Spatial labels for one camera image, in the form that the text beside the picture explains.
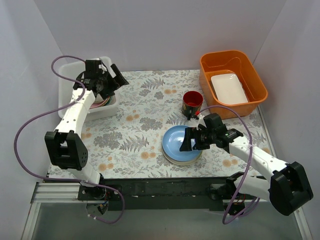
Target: orange bin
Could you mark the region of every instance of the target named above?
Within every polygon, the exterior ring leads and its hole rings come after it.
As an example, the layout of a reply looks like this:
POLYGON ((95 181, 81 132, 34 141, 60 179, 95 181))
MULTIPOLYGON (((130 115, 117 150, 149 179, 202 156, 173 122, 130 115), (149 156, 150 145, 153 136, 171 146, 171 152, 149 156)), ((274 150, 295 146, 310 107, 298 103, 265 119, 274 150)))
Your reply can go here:
MULTIPOLYGON (((240 116, 247 116, 268 96, 268 91, 251 64, 247 55, 241 51, 229 50, 211 52, 202 56, 199 81, 208 106, 221 105, 233 109, 240 116), (236 74, 242 84, 248 102, 228 105, 220 102, 211 84, 211 77, 220 74, 236 74)), ((211 113, 217 113, 222 119, 236 117, 228 109, 213 107, 211 113)))

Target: tabletop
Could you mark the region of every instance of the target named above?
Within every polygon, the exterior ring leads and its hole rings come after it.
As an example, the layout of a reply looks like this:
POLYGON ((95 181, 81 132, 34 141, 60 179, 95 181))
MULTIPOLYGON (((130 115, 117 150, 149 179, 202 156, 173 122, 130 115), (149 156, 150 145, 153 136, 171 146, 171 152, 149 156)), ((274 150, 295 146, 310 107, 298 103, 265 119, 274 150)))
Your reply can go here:
MULTIPOLYGON (((162 154, 162 136, 175 125, 188 125, 182 115, 182 98, 187 91, 198 91, 199 70, 127 71, 130 85, 121 87, 117 115, 85 122, 81 139, 88 149, 87 164, 105 178, 185 178, 226 177, 244 171, 246 163, 212 145, 188 166, 170 163, 162 154)), ((270 144, 258 109, 243 117, 253 144, 270 153, 270 144)), ((238 118, 226 119, 228 128, 246 136, 238 118)), ((260 175, 252 167, 249 175, 260 175)), ((51 178, 75 178, 58 166, 50 166, 51 178)))

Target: cup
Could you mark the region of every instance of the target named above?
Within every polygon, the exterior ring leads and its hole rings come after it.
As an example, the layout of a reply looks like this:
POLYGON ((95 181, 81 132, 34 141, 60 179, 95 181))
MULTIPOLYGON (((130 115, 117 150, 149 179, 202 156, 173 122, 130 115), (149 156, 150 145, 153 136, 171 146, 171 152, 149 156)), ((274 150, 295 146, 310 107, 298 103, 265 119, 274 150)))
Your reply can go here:
POLYGON ((200 111, 201 105, 204 101, 201 93, 197 91, 188 91, 183 95, 182 101, 182 114, 187 117, 188 120, 196 117, 196 112, 200 111))

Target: gray wall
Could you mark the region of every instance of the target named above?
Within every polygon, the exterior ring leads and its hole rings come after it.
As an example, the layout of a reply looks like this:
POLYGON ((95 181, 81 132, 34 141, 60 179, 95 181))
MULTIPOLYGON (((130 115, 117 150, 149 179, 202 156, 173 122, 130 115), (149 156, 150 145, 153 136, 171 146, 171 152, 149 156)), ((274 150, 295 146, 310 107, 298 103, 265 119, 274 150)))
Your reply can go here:
MULTIPOLYGON (((61 52, 33 0, 0 0, 0 16, 0 239, 17 240, 38 179, 18 164, 14 137, 28 119, 57 107, 58 84, 50 63, 61 52)), ((44 134, 57 123, 57 114, 47 116, 22 132, 18 150, 35 173, 44 175, 48 169, 44 134)))
POLYGON ((263 112, 278 157, 301 163, 314 199, 304 207, 320 239, 320 1, 287 1, 254 66, 269 97, 263 112))
POLYGON ((198 69, 208 52, 253 61, 285 0, 34 0, 64 54, 121 70, 198 69))

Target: metal frame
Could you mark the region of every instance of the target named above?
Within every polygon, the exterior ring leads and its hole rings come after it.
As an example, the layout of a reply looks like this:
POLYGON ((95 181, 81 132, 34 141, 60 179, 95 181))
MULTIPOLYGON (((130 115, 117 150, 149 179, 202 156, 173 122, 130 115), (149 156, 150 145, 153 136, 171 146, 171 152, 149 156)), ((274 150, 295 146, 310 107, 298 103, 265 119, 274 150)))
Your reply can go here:
MULTIPOLYGON (((266 127, 266 121, 262 113, 261 107, 258 106, 258 111, 262 119, 263 127, 266 133, 266 138, 270 144, 271 153, 276 156, 274 146, 272 144, 270 134, 266 127)), ((29 211, 29 215, 26 221, 26 225, 22 234, 22 240, 31 240, 36 226, 41 203, 99 203, 101 201, 78 201, 78 192, 80 184, 78 183, 38 183, 35 186, 33 193, 32 204, 29 211)), ((229 200, 223 200, 223 204, 228 204, 229 200)), ((297 221, 298 228, 300 230, 303 240, 312 240, 312 235, 308 227, 304 212, 302 208, 299 208, 294 212, 294 216, 297 221)))

